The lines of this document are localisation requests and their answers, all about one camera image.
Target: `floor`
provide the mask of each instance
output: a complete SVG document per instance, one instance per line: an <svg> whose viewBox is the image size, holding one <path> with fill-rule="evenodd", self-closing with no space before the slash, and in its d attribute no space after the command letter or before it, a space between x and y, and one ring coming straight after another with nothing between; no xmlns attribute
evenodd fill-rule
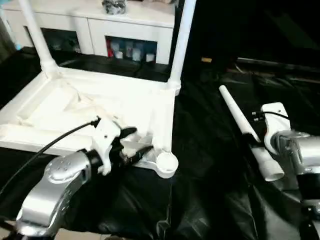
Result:
<svg viewBox="0 0 320 240"><path fill-rule="evenodd" d="M9 235L9 232L5 229L0 228L0 239L5 238ZM60 229L58 234L55 237L55 240L105 240L110 238L110 235L101 235L95 234L91 232L77 232L77 231L68 231L65 229Z"/></svg>

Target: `white furniture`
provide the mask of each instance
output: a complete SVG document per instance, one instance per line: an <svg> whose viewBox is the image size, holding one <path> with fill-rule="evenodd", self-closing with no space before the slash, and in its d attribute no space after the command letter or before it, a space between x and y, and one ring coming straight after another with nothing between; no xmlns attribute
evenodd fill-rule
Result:
<svg viewBox="0 0 320 240"><path fill-rule="evenodd" d="M40 57L42 72L0 110L0 147L37 152L53 139L98 115L112 118L123 128L135 126L137 137L149 139L148 143L155 149L171 151L175 96L181 88L196 0L184 3L168 82L58 67L29 1L19 2ZM92 126L87 126L62 139L46 153L66 155L90 149L93 131ZM139 161L136 166L157 173L172 171L169 166L178 167L168 164L163 169L158 160L156 163Z"/></svg>
<svg viewBox="0 0 320 240"><path fill-rule="evenodd" d="M126 13L119 15L107 14L100 0L32 0L31 6L41 28L75 31L83 54L108 56L108 36L156 42L156 62L169 62L173 4L129 0ZM32 47L19 1L12 0L2 8L17 44Z"/></svg>

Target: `white cabinet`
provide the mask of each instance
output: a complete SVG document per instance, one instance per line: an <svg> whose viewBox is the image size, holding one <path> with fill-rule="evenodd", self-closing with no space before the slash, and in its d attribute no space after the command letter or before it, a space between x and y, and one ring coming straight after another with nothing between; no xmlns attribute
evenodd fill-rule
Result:
<svg viewBox="0 0 320 240"><path fill-rule="evenodd" d="M23 47L32 47L33 43L29 37L23 13L21 11L5 10L5 16L16 43ZM75 32L81 53L94 54L86 18L48 13L36 13L35 17L39 26L43 29Z"/></svg>
<svg viewBox="0 0 320 240"><path fill-rule="evenodd" d="M129 0L126 13L119 15L106 14L99 0L31 0L31 5L41 28L75 32L83 54L108 56L106 37L116 37L154 42L155 61L169 63L175 23L173 4ZM31 47L18 0L2 7L16 43Z"/></svg>

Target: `white plastic part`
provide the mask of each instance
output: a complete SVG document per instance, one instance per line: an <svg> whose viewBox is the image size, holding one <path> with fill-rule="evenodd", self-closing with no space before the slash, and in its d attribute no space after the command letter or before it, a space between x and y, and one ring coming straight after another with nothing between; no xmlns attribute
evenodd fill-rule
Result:
<svg viewBox="0 0 320 240"><path fill-rule="evenodd" d="M172 152L153 149L143 159L135 164L136 167L154 170L159 177L169 179L178 169L179 161Z"/></svg>
<svg viewBox="0 0 320 240"><path fill-rule="evenodd" d="M238 107L226 86L220 86L219 90L241 132L243 134L251 134L258 143L261 143L257 133ZM264 147L250 146L250 149L259 164L259 170L264 180L272 182L281 179L285 175L279 163L271 157Z"/></svg>
<svg viewBox="0 0 320 240"><path fill-rule="evenodd" d="M188 40L194 17L197 0L185 0L180 22L180 29L176 42L171 75L168 84L177 89L176 95L181 89L181 74L185 62Z"/></svg>
<svg viewBox="0 0 320 240"><path fill-rule="evenodd" d="M278 113L288 117L286 109L281 102L264 104L261 107L261 111ZM277 132L291 130L290 120L270 113L266 113L264 117L267 130L264 136L264 144L270 152L272 152L273 154L278 154L278 152L274 149L274 147L271 144L271 138Z"/></svg>
<svg viewBox="0 0 320 240"><path fill-rule="evenodd" d="M23 9L23 14L25 16L32 41L40 57L42 71L45 72L48 78L59 76L58 66L49 52L46 40L37 24L35 14L32 11L29 0L19 0L19 2Z"/></svg>
<svg viewBox="0 0 320 240"><path fill-rule="evenodd" d="M172 152L162 152L156 158L156 172L164 179L171 178L178 169L178 159Z"/></svg>
<svg viewBox="0 0 320 240"><path fill-rule="evenodd" d="M98 172L107 175L111 172L111 162L109 153L112 148L111 143L116 137L120 136L120 128L108 118L102 118L95 128L92 136L92 149L99 154L103 165L99 167Z"/></svg>

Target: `table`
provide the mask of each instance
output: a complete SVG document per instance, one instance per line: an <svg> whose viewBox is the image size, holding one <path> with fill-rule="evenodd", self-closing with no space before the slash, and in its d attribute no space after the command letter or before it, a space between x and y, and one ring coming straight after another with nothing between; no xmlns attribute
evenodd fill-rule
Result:
<svg viewBox="0 0 320 240"><path fill-rule="evenodd" d="M160 69L163 66L119 64L75 53L53 52L52 56L58 64L72 68L155 81L168 77L166 69ZM11 76L2 80L0 103L12 99L40 72L39 66L30 49L0 65L0 73ZM200 72L198 78L183 77L176 98L172 151L179 168L175 176L161 179L153 171L135 167L99 176L72 198L64 228L139 240L299 239L299 192L290 165L280 161L284 179L263 180L218 86L226 84L246 116L262 104L281 101L293 128L320 135L319 119L310 108L320 110L319 85L297 86L310 102L306 104L294 89L270 79L239 73L216 79L206 68ZM263 124L255 123L254 128L263 133ZM1 148L0 186L32 154ZM43 155L16 179L0 199L0 216L16 217L24 197L52 158Z"/></svg>

